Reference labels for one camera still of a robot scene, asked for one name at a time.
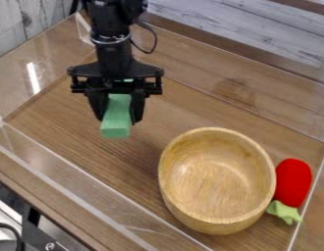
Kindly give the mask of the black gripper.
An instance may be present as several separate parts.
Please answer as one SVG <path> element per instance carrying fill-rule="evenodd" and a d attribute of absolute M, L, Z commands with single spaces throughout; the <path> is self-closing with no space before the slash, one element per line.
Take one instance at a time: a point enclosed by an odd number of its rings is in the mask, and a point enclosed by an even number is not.
<path fill-rule="evenodd" d="M 101 43 L 94 40 L 97 60 L 92 63 L 70 67 L 66 74 L 72 79 L 73 93 L 85 93 L 98 121 L 106 110 L 108 94 L 129 94 L 142 90 L 147 95 L 161 94 L 163 69 L 140 63 L 132 56 L 130 43 Z M 144 115 L 145 94 L 130 95 L 130 119 L 136 124 Z"/>

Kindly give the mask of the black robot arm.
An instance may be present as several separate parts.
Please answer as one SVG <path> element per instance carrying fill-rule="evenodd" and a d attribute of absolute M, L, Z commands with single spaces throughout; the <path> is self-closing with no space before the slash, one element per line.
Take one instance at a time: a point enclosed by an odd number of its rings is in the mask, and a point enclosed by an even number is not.
<path fill-rule="evenodd" d="M 128 122 L 133 125 L 142 119 L 145 99 L 161 95 L 163 69 L 138 62 L 132 55 L 136 44 L 129 26 L 136 24 L 157 36 L 138 21 L 148 0 L 88 0 L 86 3 L 97 60 L 66 70 L 70 90 L 88 97 L 98 120 L 109 111 L 109 95 L 126 95 Z"/>

